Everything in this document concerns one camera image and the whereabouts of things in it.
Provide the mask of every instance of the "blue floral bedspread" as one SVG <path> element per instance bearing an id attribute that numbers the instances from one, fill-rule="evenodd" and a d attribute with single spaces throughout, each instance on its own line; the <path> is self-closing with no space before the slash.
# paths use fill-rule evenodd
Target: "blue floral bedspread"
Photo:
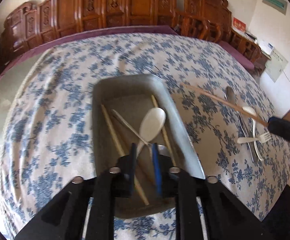
<path id="1" fill-rule="evenodd" d="M 11 237 L 73 177 L 95 176 L 91 110 L 99 79 L 152 73 L 162 78 L 185 123 L 205 174 L 215 175 L 260 220 L 290 176 L 290 145 L 273 136 L 258 144 L 264 162 L 252 163 L 234 111 L 180 89 L 199 86 L 267 120 L 274 108 L 253 78 L 214 43 L 164 34 L 118 34 L 53 47 L 24 80 L 7 117 L 0 158 L 2 213 Z M 245 120 L 251 128 L 251 120 Z M 259 125 L 257 133 L 266 131 Z M 175 239 L 175 209 L 115 220 L 116 239 Z"/>

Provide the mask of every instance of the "wooden chopstick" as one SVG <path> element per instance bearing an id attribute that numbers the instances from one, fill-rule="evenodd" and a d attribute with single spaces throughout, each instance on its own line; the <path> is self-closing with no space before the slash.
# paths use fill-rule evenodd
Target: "wooden chopstick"
<path id="1" fill-rule="evenodd" d="M 116 135 L 115 129 L 113 127 L 112 121 L 107 113 L 107 110 L 105 108 L 104 105 L 101 105 L 102 108 L 102 112 L 109 130 L 110 135 L 112 136 L 113 142 L 115 144 L 116 150 L 118 151 L 120 156 L 125 156 L 124 150 L 118 140 L 118 137 Z M 141 199 L 143 200 L 144 204 L 147 206 L 149 205 L 149 201 L 144 193 L 143 188 L 141 187 L 141 184 L 139 183 L 138 179 L 136 178 L 136 176 L 134 177 L 134 183 L 135 183 L 135 188 L 138 192 L 138 194 L 140 195 Z"/>
<path id="2" fill-rule="evenodd" d="M 158 107 L 158 103 L 157 103 L 156 98 L 154 97 L 154 95 L 152 95 L 152 101 L 153 101 L 153 105 L 155 107 Z M 163 139 L 164 139 L 164 142 L 166 144 L 166 147 L 167 147 L 167 149 L 168 149 L 168 151 L 170 153 L 173 165 L 177 166 L 175 158 L 174 158 L 174 155 L 173 155 L 172 147 L 171 147 L 171 144 L 170 144 L 168 136 L 167 136 L 167 132 L 166 132 L 165 126 L 163 126 L 163 128 L 162 128 L 162 134 L 163 134 Z"/>
<path id="3" fill-rule="evenodd" d="M 114 130 L 117 131 L 116 135 L 118 137 L 118 140 L 121 141 L 121 146 L 124 150 L 124 152 L 128 152 L 128 145 L 129 143 L 126 140 L 126 137 L 124 136 L 124 132 L 122 131 L 123 125 L 113 116 L 110 116 Z M 136 163 L 136 168 L 138 168 L 148 179 L 148 181 L 155 186 L 155 181 L 152 180 L 152 178 L 147 174 L 146 170 L 147 168 L 141 163 L 137 162 Z"/>
<path id="4" fill-rule="evenodd" d="M 188 89 L 195 90 L 195 91 L 197 91 L 198 93 L 203 94 L 203 95 L 206 95 L 206 96 L 208 96 L 208 97 L 210 97 L 210 98 L 212 98 L 212 99 L 214 99 L 214 100 L 217 100 L 217 101 L 223 103 L 224 105 L 227 105 L 227 106 L 229 106 L 229 107 L 235 109 L 236 111 L 240 112 L 241 114 L 243 114 L 243 115 L 245 115 L 245 116 L 247 116 L 247 117 L 249 117 L 249 118 L 254 119 L 256 122 L 262 124 L 264 127 L 268 127 L 268 123 L 267 123 L 267 122 L 265 122 L 265 121 L 264 121 L 263 119 L 261 119 L 259 116 L 254 116 L 254 115 L 252 115 L 252 114 L 246 112 L 246 111 L 245 111 L 243 108 L 241 108 L 240 106 L 237 106 L 237 105 L 234 105 L 234 104 L 232 104 L 232 103 L 229 103 L 228 101 L 226 101 L 226 100 L 224 100 L 224 99 L 222 99 L 222 98 L 219 98 L 219 97 L 217 97 L 217 96 L 214 96 L 214 95 L 208 93 L 207 91 L 205 91 L 205 90 L 203 90 L 203 89 L 201 89 L 201 88 L 199 88 L 199 87 L 194 87 L 194 86 L 186 85 L 186 84 L 184 84 L 184 83 L 181 83 L 181 85 L 183 85 L 184 87 L 186 87 L 186 88 L 188 88 Z"/>

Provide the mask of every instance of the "stainless steel tray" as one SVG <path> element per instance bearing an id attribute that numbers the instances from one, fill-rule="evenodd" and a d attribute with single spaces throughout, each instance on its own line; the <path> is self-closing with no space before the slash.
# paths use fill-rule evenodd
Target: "stainless steel tray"
<path id="1" fill-rule="evenodd" d="M 186 170 L 193 177 L 205 179 L 198 156 L 172 98 L 166 90 L 163 81 L 151 74 L 108 78 L 100 80 L 95 85 L 93 89 L 92 131 L 97 175 L 114 166 L 119 158 L 106 125 L 101 104 L 104 104 L 110 115 L 110 110 L 115 109 L 135 130 L 139 130 L 143 117 L 149 109 L 154 107 L 151 95 L 155 96 L 159 107 L 166 112 L 165 128 L 173 148 L 177 166 Z M 111 118 L 111 120 L 117 134 L 119 134 L 122 145 L 129 148 L 132 142 L 138 143 L 139 140 L 133 133 L 124 128 L 114 118 Z M 164 145 L 161 134 L 152 142 Z M 136 191 L 129 199 L 117 198 L 115 216 L 119 218 L 155 214 L 175 206 L 173 199 L 162 199 L 157 196 L 153 185 L 152 161 L 146 148 L 140 153 L 138 163 L 142 169 L 137 166 L 135 174 L 145 191 L 150 205 L 145 206 Z"/>

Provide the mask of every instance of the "plastic fork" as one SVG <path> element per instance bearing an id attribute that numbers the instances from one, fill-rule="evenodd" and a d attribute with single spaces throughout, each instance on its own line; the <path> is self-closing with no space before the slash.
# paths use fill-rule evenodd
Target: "plastic fork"
<path id="1" fill-rule="evenodd" d="M 250 137 L 240 137 L 237 139 L 237 143 L 248 143 L 248 142 L 256 142 L 259 141 L 260 143 L 268 142 L 272 138 L 270 132 L 266 132 L 260 135 L 258 138 L 250 138 Z"/>

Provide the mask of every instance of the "screw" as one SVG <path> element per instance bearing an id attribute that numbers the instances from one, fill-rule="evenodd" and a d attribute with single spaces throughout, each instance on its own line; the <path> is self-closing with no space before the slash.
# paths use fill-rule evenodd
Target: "screw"
<path id="1" fill-rule="evenodd" d="M 109 173 L 112 173 L 112 174 L 117 174 L 117 173 L 120 173 L 121 172 L 121 169 L 119 167 L 111 167 L 109 169 Z"/>
<path id="2" fill-rule="evenodd" d="M 215 176 L 209 176 L 209 177 L 207 178 L 207 181 L 208 181 L 209 183 L 211 183 L 211 184 L 214 184 L 214 183 L 217 183 L 217 182 L 218 182 L 218 178 L 215 177 Z"/>
<path id="3" fill-rule="evenodd" d="M 84 181 L 84 179 L 81 176 L 76 176 L 74 179 L 72 179 L 72 183 L 74 184 L 80 184 Z"/>
<path id="4" fill-rule="evenodd" d="M 169 172 L 170 172 L 170 173 L 174 173 L 174 174 L 176 174 L 176 173 L 180 173 L 180 172 L 181 172 L 181 169 L 178 168 L 178 167 L 171 167 L 171 168 L 169 169 Z"/>

